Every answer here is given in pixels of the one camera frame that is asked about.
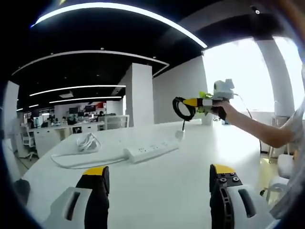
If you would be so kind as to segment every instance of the black ceiling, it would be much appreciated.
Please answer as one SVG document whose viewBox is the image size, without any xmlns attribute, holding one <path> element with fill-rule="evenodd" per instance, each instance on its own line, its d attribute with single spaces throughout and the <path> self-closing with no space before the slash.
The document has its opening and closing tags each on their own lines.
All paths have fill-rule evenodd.
<svg viewBox="0 0 305 229">
<path fill-rule="evenodd" d="M 61 7 L 84 3 L 84 0 L 67 0 Z M 158 13 L 174 22 L 217 2 L 215 0 L 198 1 L 186 4 L 173 0 L 117 0 L 122 3 L 140 7 Z M 55 3 L 47 8 L 58 8 Z M 140 14 L 114 9 L 84 9 L 56 15 L 30 28 L 35 17 L 24 18 L 27 26 L 13 32 L 18 42 L 10 54 L 7 73 L 12 74 L 19 67 L 38 58 L 80 50 L 104 50 L 126 52 L 169 63 L 170 68 L 199 56 L 202 47 L 186 37 L 173 46 L 160 46 L 158 41 L 170 26 Z M 266 37 L 281 32 L 276 20 L 268 14 L 244 15 L 230 18 L 195 32 L 194 34 L 209 47 L 246 36 Z M 52 57 L 34 63 L 18 71 L 10 79 L 20 85 L 18 108 L 32 104 L 40 107 L 49 101 L 60 100 L 64 91 L 46 93 L 29 97 L 29 94 L 69 86 L 92 84 L 117 84 L 124 76 L 132 62 L 152 66 L 153 73 L 164 65 L 141 58 L 114 54 L 70 54 Z M 74 97 L 110 96 L 113 88 L 77 89 Z"/>
</svg>

